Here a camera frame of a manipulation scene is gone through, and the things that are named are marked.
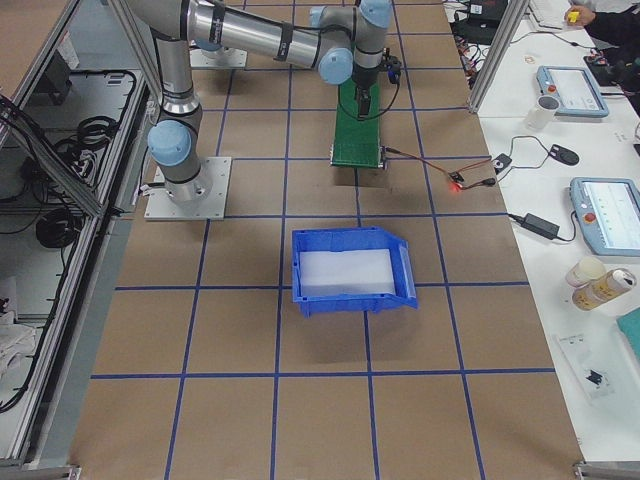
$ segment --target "person's hand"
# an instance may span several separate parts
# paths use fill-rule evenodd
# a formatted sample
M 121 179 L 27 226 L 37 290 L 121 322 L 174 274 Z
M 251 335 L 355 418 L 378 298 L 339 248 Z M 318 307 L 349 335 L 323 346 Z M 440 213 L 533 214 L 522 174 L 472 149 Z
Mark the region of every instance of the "person's hand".
M 586 27 L 591 22 L 593 22 L 595 18 L 595 12 L 592 12 L 583 5 L 574 5 L 569 10 L 567 10 L 567 13 L 564 14 L 564 20 L 567 22 L 567 25 L 572 25 L 575 27 Z

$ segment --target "white foam block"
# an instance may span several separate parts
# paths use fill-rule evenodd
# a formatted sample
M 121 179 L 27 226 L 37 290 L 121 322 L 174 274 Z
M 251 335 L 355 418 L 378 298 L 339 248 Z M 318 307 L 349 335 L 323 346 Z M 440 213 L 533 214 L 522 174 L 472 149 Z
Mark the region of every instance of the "white foam block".
M 305 297 L 396 293 L 388 249 L 300 252 Z

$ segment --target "blue plastic bin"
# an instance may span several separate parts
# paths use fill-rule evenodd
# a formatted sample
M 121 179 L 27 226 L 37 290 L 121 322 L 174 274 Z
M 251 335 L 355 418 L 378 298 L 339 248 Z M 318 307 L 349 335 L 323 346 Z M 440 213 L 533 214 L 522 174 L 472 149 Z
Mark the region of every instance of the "blue plastic bin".
M 377 313 L 381 310 L 405 305 L 418 308 L 408 248 L 406 240 L 396 237 L 380 227 L 294 230 L 292 241 L 293 301 L 299 305 L 300 311 L 305 317 L 314 313 L 336 311 L 367 310 Z M 300 282 L 301 252 L 344 252 L 376 249 L 389 250 L 395 295 L 380 293 L 302 296 Z

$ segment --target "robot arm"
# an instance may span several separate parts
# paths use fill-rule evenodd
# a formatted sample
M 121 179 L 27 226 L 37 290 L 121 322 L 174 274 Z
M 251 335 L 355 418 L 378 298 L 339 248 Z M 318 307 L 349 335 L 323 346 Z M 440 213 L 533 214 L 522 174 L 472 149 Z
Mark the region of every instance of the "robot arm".
M 165 176 L 167 191 L 177 201 L 194 200 L 210 187 L 201 178 L 195 155 L 202 111 L 193 90 L 190 41 L 205 50 L 237 48 L 314 68 L 332 85 L 351 78 L 358 115 L 369 113 L 369 89 L 383 61 L 391 19 L 390 0 L 361 0 L 358 7 L 312 8 L 311 27 L 274 21 L 216 0 L 126 1 L 153 35 L 163 98 L 161 121 L 150 133 L 149 146 Z
M 314 7 L 311 28 L 296 27 L 207 0 L 128 0 L 151 27 L 162 77 L 163 108 L 182 115 L 197 108 L 188 42 L 224 46 L 315 68 L 327 83 L 353 78 L 358 90 L 376 81 L 387 27 L 389 0 L 363 0 L 359 7 Z

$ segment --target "plastic cup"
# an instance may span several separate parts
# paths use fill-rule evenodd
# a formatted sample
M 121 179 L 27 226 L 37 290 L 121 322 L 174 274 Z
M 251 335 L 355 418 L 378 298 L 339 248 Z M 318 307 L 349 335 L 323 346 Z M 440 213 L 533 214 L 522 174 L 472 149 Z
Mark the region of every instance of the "plastic cup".
M 607 269 L 600 260 L 596 257 L 587 256 L 576 263 L 564 278 L 572 287 L 580 287 L 591 280 L 600 278 L 605 273 L 607 273 Z
M 560 102 L 557 98 L 551 95 L 538 97 L 536 104 L 524 119 L 525 126 L 530 130 L 542 130 L 553 119 L 558 108 Z

